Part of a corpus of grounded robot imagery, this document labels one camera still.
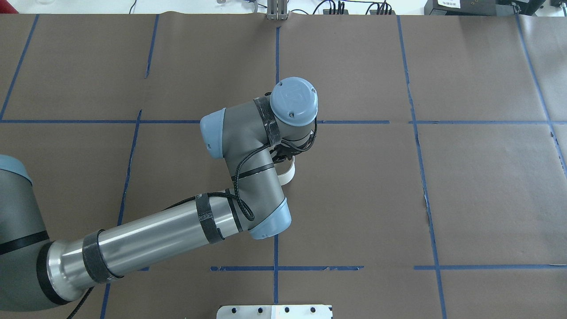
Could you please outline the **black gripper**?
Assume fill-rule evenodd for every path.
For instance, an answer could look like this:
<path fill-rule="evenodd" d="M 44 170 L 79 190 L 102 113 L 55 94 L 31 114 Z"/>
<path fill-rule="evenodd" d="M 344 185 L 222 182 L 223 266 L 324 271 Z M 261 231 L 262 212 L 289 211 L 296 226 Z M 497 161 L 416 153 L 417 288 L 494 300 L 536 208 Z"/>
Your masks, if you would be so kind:
<path fill-rule="evenodd" d="M 273 162 L 291 161 L 295 156 L 295 151 L 288 147 L 274 147 L 271 149 L 271 158 Z"/>

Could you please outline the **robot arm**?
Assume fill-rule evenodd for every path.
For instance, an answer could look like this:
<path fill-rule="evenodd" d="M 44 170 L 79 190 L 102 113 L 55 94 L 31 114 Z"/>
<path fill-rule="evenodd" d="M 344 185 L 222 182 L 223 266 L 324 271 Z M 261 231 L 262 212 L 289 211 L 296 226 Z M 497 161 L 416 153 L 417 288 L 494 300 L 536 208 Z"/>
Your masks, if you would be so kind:
<path fill-rule="evenodd" d="M 318 93 L 299 77 L 272 92 L 200 120 L 211 157 L 225 160 L 233 183 L 156 214 L 52 241 L 33 183 L 14 157 L 1 156 L 1 310 L 42 311 L 83 300 L 95 285 L 247 231 L 255 240 L 291 224 L 276 163 L 308 151 L 317 132 Z"/>

